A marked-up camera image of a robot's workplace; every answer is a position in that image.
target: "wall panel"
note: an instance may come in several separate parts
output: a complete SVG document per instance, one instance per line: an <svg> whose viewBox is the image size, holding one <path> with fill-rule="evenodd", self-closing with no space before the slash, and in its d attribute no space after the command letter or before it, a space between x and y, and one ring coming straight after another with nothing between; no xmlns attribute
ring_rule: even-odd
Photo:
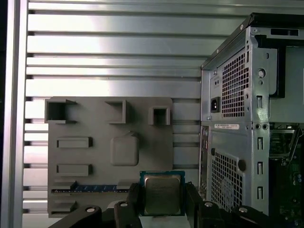
<svg viewBox="0 0 304 228"><path fill-rule="evenodd" d="M46 214L46 98L171 97L174 167L185 169L187 181L197 184L200 65L253 11L304 14L303 1L295 0L21 0L13 7L17 10L11 14L20 12L19 24L28 19L19 30L19 53L26 56L13 56L19 61L19 89L24 87L26 96L18 114L26 119L18 122L24 129L16 128L12 136L18 145L25 142L12 156L16 181L23 180L15 184L23 186L23 197L14 200L23 206L25 228L46 228L57 221ZM20 213L20 218L22 210L10 209L2 220L9 213Z"/></svg>

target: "white label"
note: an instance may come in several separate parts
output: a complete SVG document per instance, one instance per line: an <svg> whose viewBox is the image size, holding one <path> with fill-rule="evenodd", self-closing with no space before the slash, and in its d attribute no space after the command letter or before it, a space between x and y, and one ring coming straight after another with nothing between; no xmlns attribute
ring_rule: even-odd
<svg viewBox="0 0 304 228"><path fill-rule="evenodd" d="M214 128L229 129L229 130L238 130L239 129L239 125L238 124L215 124Z"/></svg>

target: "computer tower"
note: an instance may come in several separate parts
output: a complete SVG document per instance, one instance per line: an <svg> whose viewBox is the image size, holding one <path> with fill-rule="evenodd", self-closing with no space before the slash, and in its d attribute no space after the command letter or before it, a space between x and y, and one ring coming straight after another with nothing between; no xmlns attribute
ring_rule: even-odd
<svg viewBox="0 0 304 228"><path fill-rule="evenodd" d="M203 198L303 226L304 16L251 14L201 68Z"/></svg>

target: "gray mounting plate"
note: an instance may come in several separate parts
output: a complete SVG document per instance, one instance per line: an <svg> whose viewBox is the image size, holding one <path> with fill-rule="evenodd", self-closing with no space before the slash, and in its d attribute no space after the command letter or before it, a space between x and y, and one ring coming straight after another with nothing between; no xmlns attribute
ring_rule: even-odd
<svg viewBox="0 0 304 228"><path fill-rule="evenodd" d="M116 185L119 181L138 180L140 171L173 168L170 98L52 97L46 101L46 105L52 102L58 102L58 110L61 111L62 104L66 106L62 114L54 115L54 118L60 120L52 119L49 114L53 114L54 110L46 109L46 122L49 123L50 217L61 217L63 214L56 208L64 203L74 205L76 202L76 206L95 204L105 210L112 201L126 197L125 193L51 193L57 182ZM50 105L49 108L56 109L56 105ZM132 158L131 162L123 165L121 160L117 164L111 163L111 140L115 137L138 139L138 145L130 143L128 145L134 145L134 148L126 148L122 153L122 156L131 153L136 158L134 153L138 150L138 164Z"/></svg>

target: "mesh vent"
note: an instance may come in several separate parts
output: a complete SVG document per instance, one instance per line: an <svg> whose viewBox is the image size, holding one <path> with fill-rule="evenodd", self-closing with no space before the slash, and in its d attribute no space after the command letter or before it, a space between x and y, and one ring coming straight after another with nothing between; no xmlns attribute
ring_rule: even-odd
<svg viewBox="0 0 304 228"><path fill-rule="evenodd" d="M245 115L244 89L249 87L249 69L245 67L245 54L224 66L222 114L223 117Z"/></svg>
<svg viewBox="0 0 304 228"><path fill-rule="evenodd" d="M226 211L242 205L243 177L237 173L237 162L215 153L212 160L211 201Z"/></svg>

